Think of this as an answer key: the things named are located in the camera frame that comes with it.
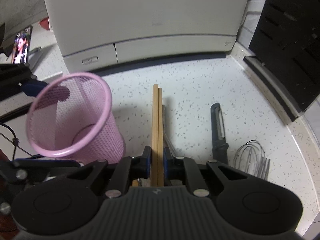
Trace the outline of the smartphone with lit screen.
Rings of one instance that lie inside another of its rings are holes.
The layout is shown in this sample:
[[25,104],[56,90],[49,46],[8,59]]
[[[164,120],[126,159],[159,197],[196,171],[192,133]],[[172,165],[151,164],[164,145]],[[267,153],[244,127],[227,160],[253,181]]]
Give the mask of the smartphone with lit screen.
[[33,26],[29,25],[16,34],[14,48],[12,50],[12,57],[11,57],[12,63],[14,64],[28,63],[32,31],[33,31]]

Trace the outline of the dark grey peeler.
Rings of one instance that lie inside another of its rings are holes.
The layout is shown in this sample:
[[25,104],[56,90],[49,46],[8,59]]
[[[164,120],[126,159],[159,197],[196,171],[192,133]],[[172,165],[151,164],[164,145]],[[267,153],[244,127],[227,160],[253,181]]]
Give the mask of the dark grey peeler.
[[210,107],[211,128],[212,128],[212,155],[219,162],[228,165],[227,150],[229,144],[226,142],[225,127],[222,117],[221,106],[214,103]]

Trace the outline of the wooden chopstick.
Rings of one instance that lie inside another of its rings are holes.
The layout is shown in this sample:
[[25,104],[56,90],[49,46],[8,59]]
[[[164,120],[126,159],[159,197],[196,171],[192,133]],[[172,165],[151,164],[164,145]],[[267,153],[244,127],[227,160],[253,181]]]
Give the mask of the wooden chopstick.
[[158,89],[158,186],[164,186],[162,89]]
[[152,164],[151,164],[151,186],[156,187],[158,182],[158,85],[153,85],[152,93],[152,140],[151,140],[151,149],[152,149]]

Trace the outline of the white countertop appliance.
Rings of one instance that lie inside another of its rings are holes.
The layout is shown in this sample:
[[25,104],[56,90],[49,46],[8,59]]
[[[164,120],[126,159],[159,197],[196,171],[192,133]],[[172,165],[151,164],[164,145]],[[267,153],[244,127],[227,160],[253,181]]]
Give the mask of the white countertop appliance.
[[44,0],[70,73],[230,51],[248,0]]

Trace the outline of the wire whisk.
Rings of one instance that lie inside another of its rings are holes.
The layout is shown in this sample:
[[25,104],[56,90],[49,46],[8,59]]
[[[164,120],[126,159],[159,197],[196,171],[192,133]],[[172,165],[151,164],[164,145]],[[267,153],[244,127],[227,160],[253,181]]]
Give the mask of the wire whisk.
[[263,180],[268,179],[270,164],[271,160],[257,140],[250,140],[240,146],[233,159],[234,168]]

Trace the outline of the black slotted knife block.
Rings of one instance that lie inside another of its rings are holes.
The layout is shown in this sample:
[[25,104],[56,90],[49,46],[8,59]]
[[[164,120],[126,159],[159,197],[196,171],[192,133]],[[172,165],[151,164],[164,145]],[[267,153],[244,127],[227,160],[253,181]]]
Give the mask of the black slotted knife block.
[[319,96],[319,0],[265,0],[245,60],[291,121]]

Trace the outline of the pink mesh utensil cup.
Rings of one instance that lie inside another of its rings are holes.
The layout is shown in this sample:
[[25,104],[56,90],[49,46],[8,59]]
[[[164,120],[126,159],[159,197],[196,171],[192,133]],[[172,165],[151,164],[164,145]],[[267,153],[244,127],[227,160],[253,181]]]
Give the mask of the pink mesh utensil cup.
[[111,89],[92,73],[69,74],[44,87],[27,114],[26,134],[31,147],[48,158],[115,164],[125,153]]

